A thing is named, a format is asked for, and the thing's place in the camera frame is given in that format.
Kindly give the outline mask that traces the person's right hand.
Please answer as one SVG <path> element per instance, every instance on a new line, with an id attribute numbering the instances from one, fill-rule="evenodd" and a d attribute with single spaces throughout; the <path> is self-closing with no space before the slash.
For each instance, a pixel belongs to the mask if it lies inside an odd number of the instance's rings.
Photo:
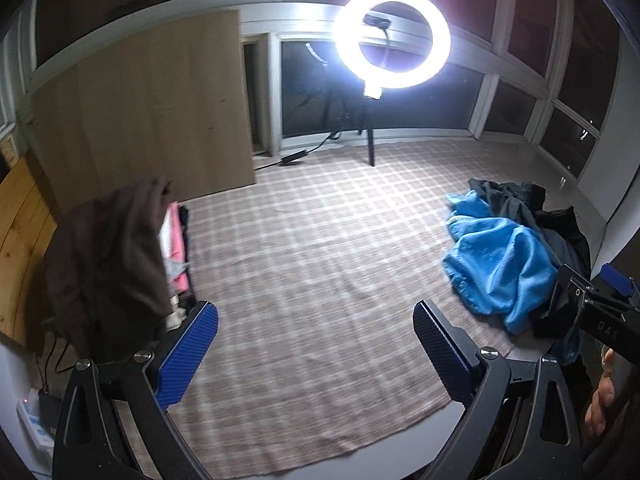
<path id="1" fill-rule="evenodd" d="M 592 395 L 591 403 L 585 414 L 584 426 L 582 427 L 582 435 L 587 441 L 594 437 L 599 437 L 605 430 L 605 410 L 615 400 L 615 387 L 612 382 L 614 361 L 615 352 L 608 347 L 604 347 L 601 356 L 602 375 Z"/>

